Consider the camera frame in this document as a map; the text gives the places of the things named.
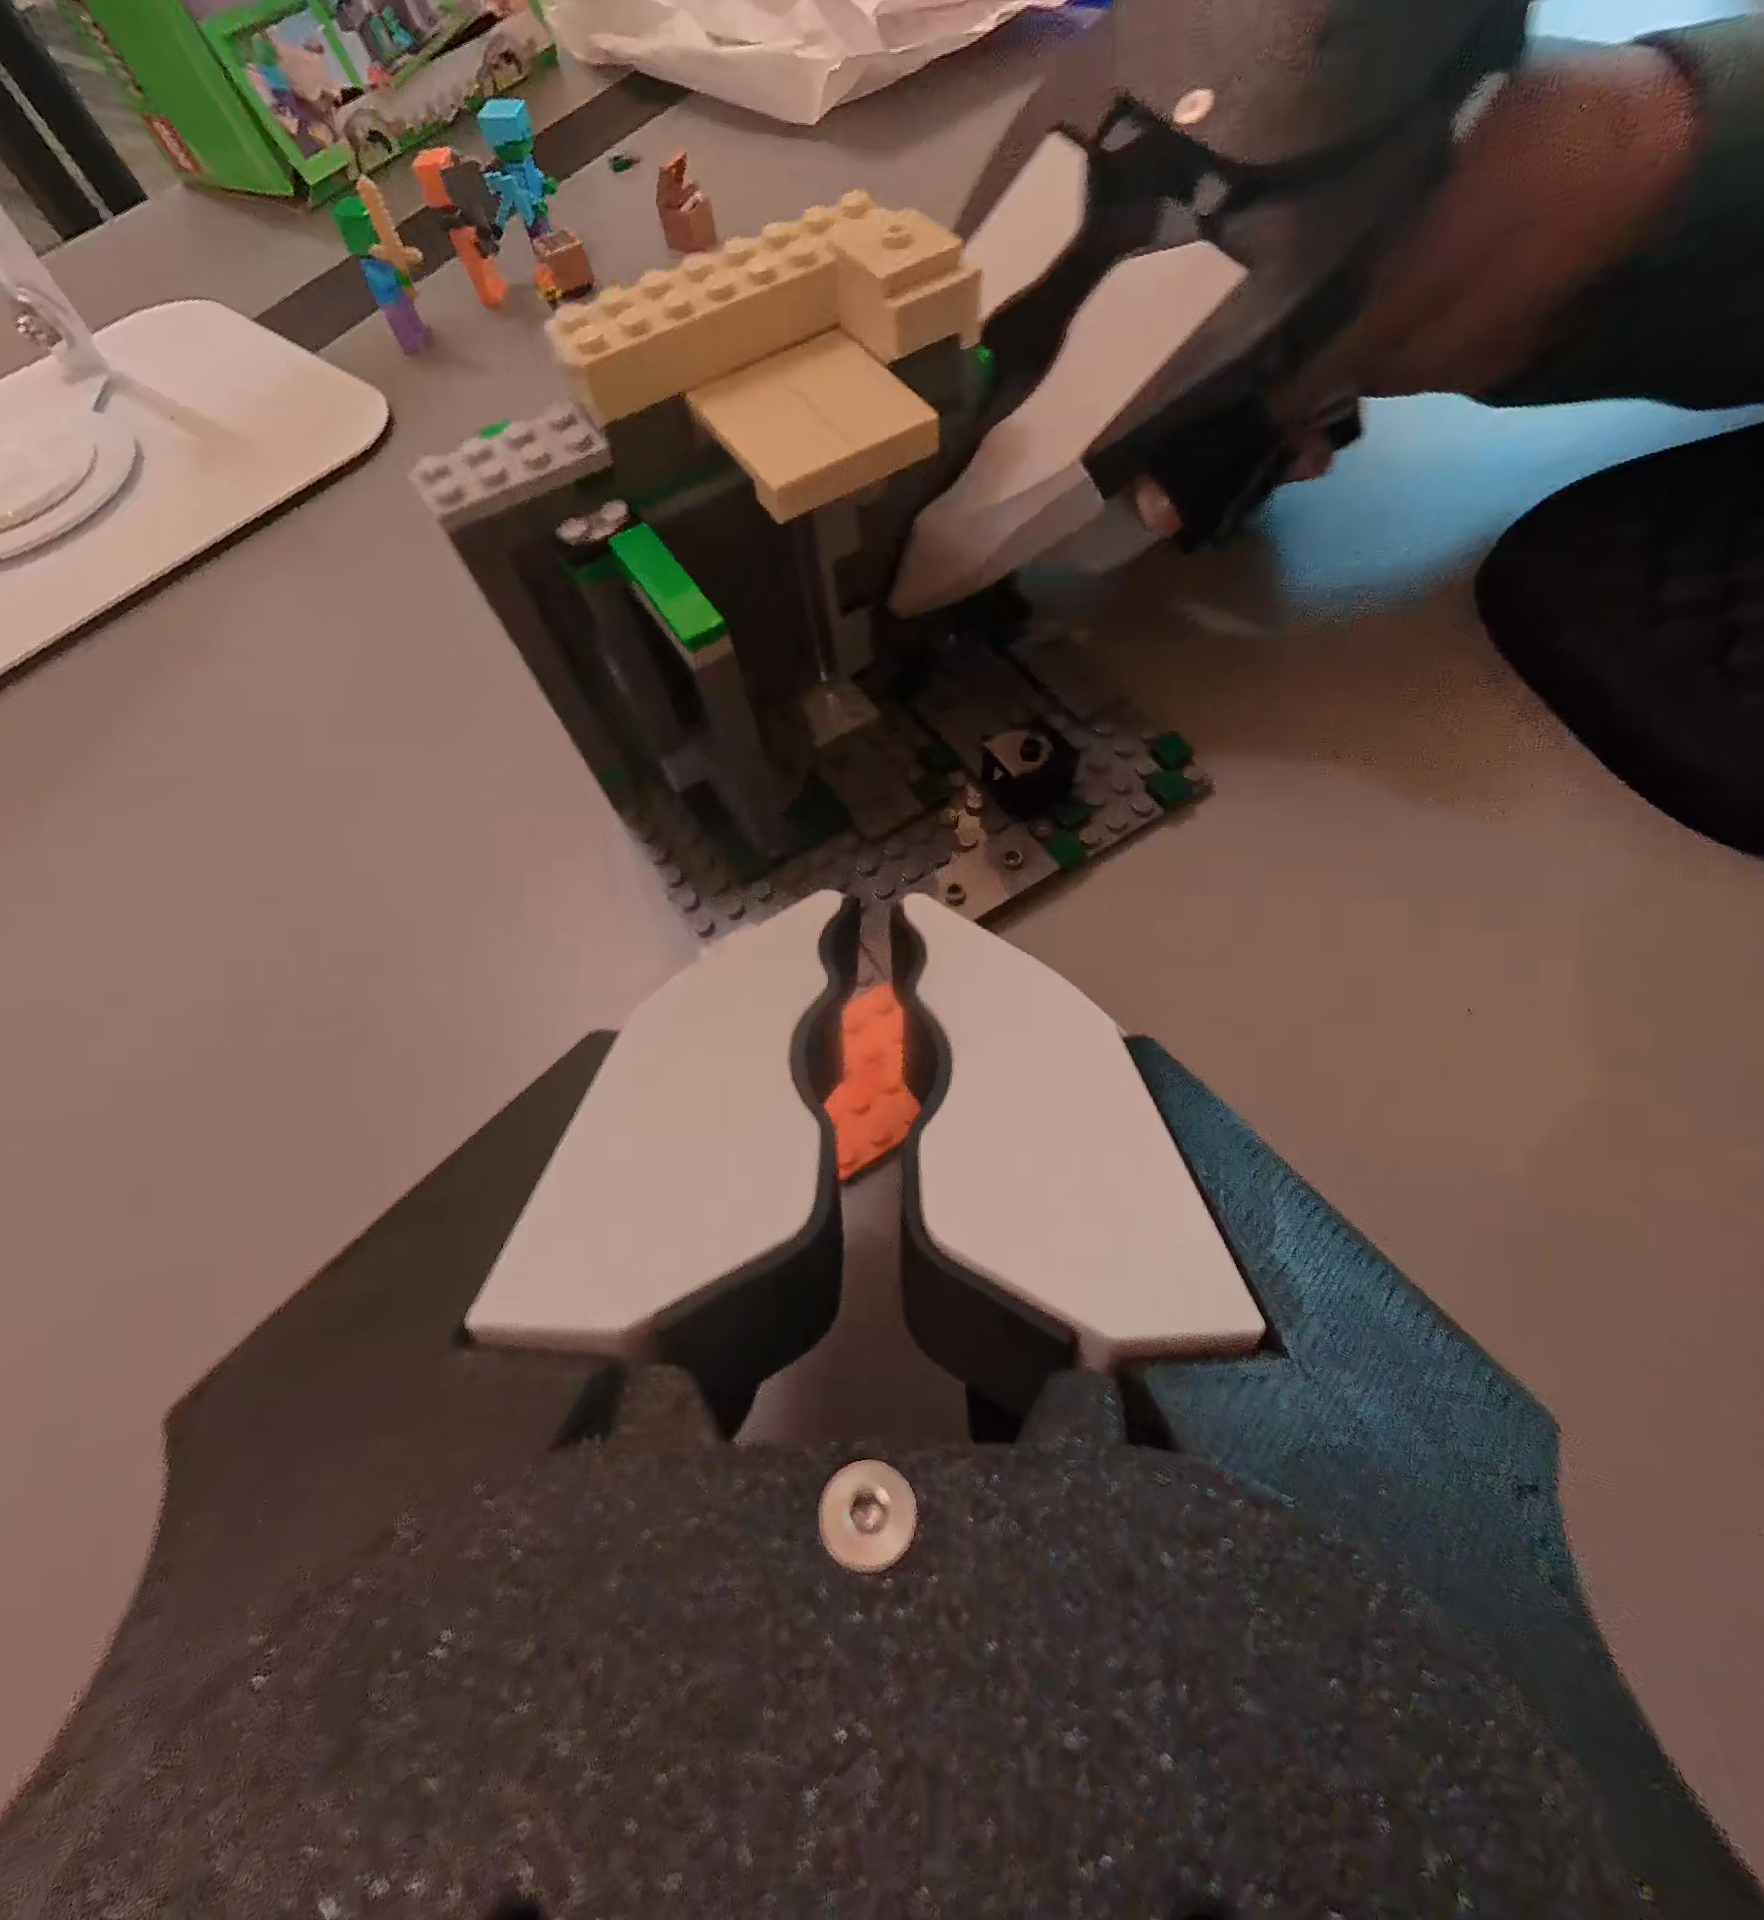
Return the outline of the orange minifigure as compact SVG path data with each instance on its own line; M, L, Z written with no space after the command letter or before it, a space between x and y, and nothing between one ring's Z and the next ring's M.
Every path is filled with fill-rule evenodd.
M486 308L500 306L508 280L495 263L500 225L486 169L452 146L423 146L414 151L411 172L476 297Z

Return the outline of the person's right forearm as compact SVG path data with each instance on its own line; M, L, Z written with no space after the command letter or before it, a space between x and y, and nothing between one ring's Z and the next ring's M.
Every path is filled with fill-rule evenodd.
M1693 151L1662 222L1599 294L1565 400L1764 404L1764 11L1637 36L1690 89Z

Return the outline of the white book stand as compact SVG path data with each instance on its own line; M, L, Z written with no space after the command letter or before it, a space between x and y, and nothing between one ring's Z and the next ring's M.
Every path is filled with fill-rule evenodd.
M215 300L92 335L0 202L0 684L366 457L388 402Z

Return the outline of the black mesh chair seat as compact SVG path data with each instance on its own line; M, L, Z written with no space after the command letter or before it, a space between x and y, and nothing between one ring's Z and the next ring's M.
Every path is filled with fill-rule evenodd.
M1493 542L1473 599L1617 781L1764 859L1764 421L1549 493Z

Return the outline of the toy brick building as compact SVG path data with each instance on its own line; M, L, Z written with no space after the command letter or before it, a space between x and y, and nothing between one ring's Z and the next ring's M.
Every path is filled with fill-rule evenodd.
M984 921L1212 790L1012 581L886 604L991 390L978 285L850 191L557 305L563 396L411 469L704 941L823 888Z

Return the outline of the person's right hand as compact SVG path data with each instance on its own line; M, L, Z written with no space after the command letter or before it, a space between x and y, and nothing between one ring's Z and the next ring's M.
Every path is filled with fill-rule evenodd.
M1532 372L1661 223L1693 149L1692 82L1661 46L1555 46L1505 77L1376 262L1352 322L1276 390L1281 481L1326 471L1324 419L1341 406L1493 402Z

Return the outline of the orange brick plate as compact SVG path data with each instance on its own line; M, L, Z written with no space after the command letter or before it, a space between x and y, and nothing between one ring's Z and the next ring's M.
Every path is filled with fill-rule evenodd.
M825 1111L836 1146L838 1182L850 1183L894 1153L917 1121L907 1081L903 1007L885 980L856 989L840 1026L840 1079Z

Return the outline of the white paper bag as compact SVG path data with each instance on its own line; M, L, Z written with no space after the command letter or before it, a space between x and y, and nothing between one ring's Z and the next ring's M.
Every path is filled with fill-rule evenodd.
M1067 2L547 2L573 61L619 66L789 127Z

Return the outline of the green toy box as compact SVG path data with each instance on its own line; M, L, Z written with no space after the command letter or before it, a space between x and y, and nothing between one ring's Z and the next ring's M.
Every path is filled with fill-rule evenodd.
M559 61L533 2L73 2L62 16L187 180L339 197Z

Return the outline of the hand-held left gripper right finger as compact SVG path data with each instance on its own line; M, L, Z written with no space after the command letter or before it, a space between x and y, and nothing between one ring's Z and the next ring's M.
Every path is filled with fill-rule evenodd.
M1267 1319L1122 1026L940 899L888 931L917 1098L901 1303L971 1426L1012 1435L1063 1374L1253 1358Z

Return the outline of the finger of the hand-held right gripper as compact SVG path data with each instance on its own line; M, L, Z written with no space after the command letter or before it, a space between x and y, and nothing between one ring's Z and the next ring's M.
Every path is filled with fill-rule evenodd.
M1158 251L1167 127L1132 99L1092 133L1045 131L965 241L980 280L980 344L993 362L990 419L1037 382L1095 285L1134 251Z
M886 608L934 613L990 589L1103 513L1087 457L1247 270L1208 241L1134 251L1068 322L1054 358L915 519Z

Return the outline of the grey desk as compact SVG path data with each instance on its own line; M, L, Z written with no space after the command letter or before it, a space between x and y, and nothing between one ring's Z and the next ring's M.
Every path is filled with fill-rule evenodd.
M401 431L0 692L0 1811L152 1536L173 1404L691 956ZM1253 547L1101 604L1213 796L1013 918L1547 1404L1572 1541L1764 1882L1764 863L1651 810L1485 639L1546 492L1739 415L1375 407Z

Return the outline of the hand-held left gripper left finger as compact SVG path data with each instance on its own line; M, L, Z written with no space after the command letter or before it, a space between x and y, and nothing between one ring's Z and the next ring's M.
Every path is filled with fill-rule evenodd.
M473 1345L674 1366L740 1432L840 1310L827 1090L858 934L823 890L634 1009L465 1312Z

